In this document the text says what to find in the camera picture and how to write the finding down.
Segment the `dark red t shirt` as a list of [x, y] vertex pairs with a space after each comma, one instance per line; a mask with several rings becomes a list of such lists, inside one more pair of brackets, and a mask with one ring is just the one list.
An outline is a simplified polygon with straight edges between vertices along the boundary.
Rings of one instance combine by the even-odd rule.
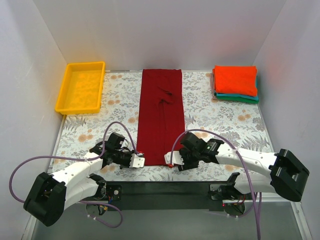
[[137, 150], [146, 166], [164, 166], [165, 154], [185, 131], [180, 69], [144, 69], [138, 111]]

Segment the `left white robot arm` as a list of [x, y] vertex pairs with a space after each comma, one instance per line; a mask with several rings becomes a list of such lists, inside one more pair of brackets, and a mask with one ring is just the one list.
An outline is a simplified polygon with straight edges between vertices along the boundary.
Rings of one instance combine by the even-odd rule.
[[112, 133], [106, 142], [99, 142], [77, 161], [54, 173], [39, 174], [23, 204], [24, 210], [42, 222], [52, 226], [73, 204], [90, 199], [95, 201], [120, 200], [121, 187], [108, 186], [107, 181], [96, 173], [115, 163], [128, 167], [133, 151], [124, 148], [125, 137]]

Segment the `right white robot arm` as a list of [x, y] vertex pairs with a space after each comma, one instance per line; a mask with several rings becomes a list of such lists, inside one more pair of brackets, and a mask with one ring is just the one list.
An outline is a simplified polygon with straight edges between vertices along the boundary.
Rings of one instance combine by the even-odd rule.
[[300, 202], [309, 170], [289, 150], [278, 153], [236, 148], [222, 137], [204, 141], [191, 131], [182, 134], [181, 149], [166, 155], [180, 171], [195, 169], [200, 162], [243, 168], [227, 181], [211, 188], [223, 200], [237, 199], [250, 192], [275, 193], [291, 202]]

